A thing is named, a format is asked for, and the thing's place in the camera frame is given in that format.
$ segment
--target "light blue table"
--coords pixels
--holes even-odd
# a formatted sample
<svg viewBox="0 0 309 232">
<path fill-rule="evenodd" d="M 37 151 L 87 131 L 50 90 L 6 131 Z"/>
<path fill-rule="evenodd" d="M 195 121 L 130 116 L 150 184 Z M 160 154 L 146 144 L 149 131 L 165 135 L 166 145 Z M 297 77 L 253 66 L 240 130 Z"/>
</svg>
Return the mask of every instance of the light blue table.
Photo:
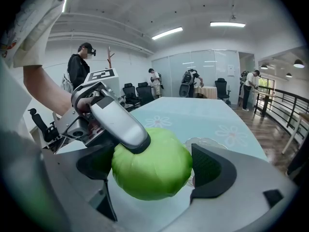
<svg viewBox="0 0 309 232">
<path fill-rule="evenodd" d="M 210 138 L 229 150 L 267 160 L 250 129 L 222 100 L 162 97 L 131 114 L 146 128 L 173 131 L 182 143 Z"/>
</svg>

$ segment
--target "wooden floor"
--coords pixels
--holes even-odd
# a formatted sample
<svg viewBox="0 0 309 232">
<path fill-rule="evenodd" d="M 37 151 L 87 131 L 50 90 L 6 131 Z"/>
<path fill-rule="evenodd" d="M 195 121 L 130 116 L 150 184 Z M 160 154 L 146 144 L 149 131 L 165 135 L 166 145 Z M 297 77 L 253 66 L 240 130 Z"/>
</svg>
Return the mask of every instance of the wooden floor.
<svg viewBox="0 0 309 232">
<path fill-rule="evenodd" d="M 269 162 L 276 166 L 282 173 L 285 173 L 297 151 L 297 143 L 293 141 L 283 155 L 281 152 L 290 139 L 290 135 L 275 121 L 269 117 L 262 118 L 257 116 L 253 111 L 242 111 L 241 108 L 237 108 L 234 111 L 255 135 Z"/>
</svg>

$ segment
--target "office chair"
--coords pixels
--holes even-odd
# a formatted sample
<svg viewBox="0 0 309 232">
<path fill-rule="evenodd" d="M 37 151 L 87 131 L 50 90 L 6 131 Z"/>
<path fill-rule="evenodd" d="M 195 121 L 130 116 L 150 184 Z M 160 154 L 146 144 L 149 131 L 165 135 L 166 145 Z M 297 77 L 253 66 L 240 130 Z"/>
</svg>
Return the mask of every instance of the office chair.
<svg viewBox="0 0 309 232">
<path fill-rule="evenodd" d="M 221 99 L 221 100 L 227 99 L 225 103 L 227 105 L 230 105 L 231 102 L 229 101 L 229 98 L 230 98 L 230 92 L 231 91 L 228 90 L 228 94 L 226 93 L 226 84 L 227 84 L 227 82 L 225 81 L 225 79 L 224 78 L 218 78 L 218 80 L 215 81 L 214 83 L 215 83 L 215 85 L 217 87 L 217 96 L 218 96 L 218 98 Z"/>
<path fill-rule="evenodd" d="M 139 83 L 139 86 L 136 88 L 136 91 L 139 94 L 141 106 L 155 100 L 151 91 L 151 87 L 148 85 L 147 82 Z"/>
<path fill-rule="evenodd" d="M 134 108 L 139 105 L 140 100 L 136 96 L 135 87 L 131 83 L 126 83 L 122 90 L 125 93 L 123 97 L 125 97 L 127 104 L 133 105 Z"/>
<path fill-rule="evenodd" d="M 44 140 L 49 143 L 52 140 L 60 139 L 58 130 L 55 127 L 55 122 L 50 123 L 51 126 L 47 127 L 42 120 L 41 116 L 37 114 L 37 110 L 32 108 L 30 110 L 30 115 L 32 117 L 33 122 L 37 125 L 37 127 L 42 131 Z"/>
</svg>

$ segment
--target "table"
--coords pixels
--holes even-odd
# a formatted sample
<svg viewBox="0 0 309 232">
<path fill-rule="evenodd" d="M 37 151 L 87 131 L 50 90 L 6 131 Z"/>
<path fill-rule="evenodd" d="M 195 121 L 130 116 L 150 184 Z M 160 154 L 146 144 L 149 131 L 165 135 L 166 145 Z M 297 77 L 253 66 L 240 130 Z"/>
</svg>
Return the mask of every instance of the table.
<svg viewBox="0 0 309 232">
<path fill-rule="evenodd" d="M 210 138 L 226 146 L 228 150 L 267 161 L 263 149 L 252 132 L 222 100 L 161 97 L 132 111 L 131 114 L 146 128 L 159 127 L 173 131 L 182 143 L 194 137 Z M 75 141 L 60 149 L 58 154 L 81 148 L 83 148 L 82 143 Z M 71 164 L 75 166 L 76 161 L 72 159 L 71 161 Z M 67 165 L 62 163 L 60 167 L 67 167 Z M 92 181 L 93 184 L 81 185 L 79 181 L 77 182 L 78 177 L 71 177 L 71 179 L 76 191 L 82 194 L 87 201 L 98 191 L 102 182 Z M 112 176 L 112 171 L 108 176 L 108 185 L 111 202 L 117 214 L 118 225 L 136 232 L 162 230 L 188 209 L 190 205 L 189 197 L 193 190 L 193 187 L 185 185 L 174 197 L 159 201 L 141 201 L 129 196 L 118 187 Z M 210 203 L 203 205 L 211 207 L 211 202 L 213 201 L 211 200 Z M 230 205 L 233 207 L 239 202 L 240 200 L 234 200 L 233 204 Z M 265 205 L 263 212 L 266 211 L 268 211 L 267 205 Z M 243 224 L 253 222 L 255 220 L 253 217 L 257 216 L 256 214 L 253 215 L 252 212 L 243 211 L 243 213 L 251 215 L 248 217 L 241 215 L 241 219 L 237 218 L 238 222 L 233 222 L 233 230 L 240 229 Z M 226 207 L 216 212 L 209 210 L 206 215 L 209 228 L 226 231 L 225 223 L 216 219 L 223 215 L 233 220 L 230 210 Z"/>
<path fill-rule="evenodd" d="M 195 87 L 194 92 L 196 94 L 202 94 L 206 96 L 208 99 L 217 99 L 217 88 L 216 87 L 209 87 L 209 86 L 204 86 L 204 87 Z"/>
<path fill-rule="evenodd" d="M 301 121 L 305 121 L 307 124 L 309 124 L 309 114 L 304 114 L 304 113 L 299 113 L 299 118 L 298 118 L 298 121 L 297 121 L 297 124 L 294 128 L 294 131 L 293 131 L 293 134 L 291 135 L 288 143 L 286 144 L 286 146 L 284 147 L 283 151 L 282 151 L 282 154 L 284 155 L 284 153 L 286 152 L 286 150 L 288 149 L 288 147 L 290 146 L 292 140 L 294 139 L 297 131 L 298 131 L 298 128 L 299 128 L 299 125 L 300 125 L 300 122 Z M 308 136 L 308 132 L 309 130 L 307 131 L 307 135 L 305 136 L 304 140 L 302 141 L 301 145 L 299 146 L 299 148 L 301 148 L 301 146 L 303 145 L 303 142 L 305 141 L 306 137 Z"/>
<path fill-rule="evenodd" d="M 255 110 L 254 110 L 254 113 L 260 117 L 265 117 L 266 115 L 266 110 L 267 110 L 267 106 L 268 106 L 268 101 L 269 101 L 269 97 L 276 97 L 275 95 L 272 95 L 272 94 L 267 94 L 267 93 L 264 93 L 264 92 L 261 92 L 261 91 L 253 91 L 254 93 L 257 93 L 257 98 L 256 98 L 256 105 L 255 105 Z M 256 110 L 257 110 L 257 105 L 258 105 L 258 102 L 259 102 L 259 97 L 260 95 L 265 95 L 265 100 L 264 100 L 264 106 L 263 106 L 263 110 L 260 114 L 257 114 L 256 113 Z"/>
</svg>

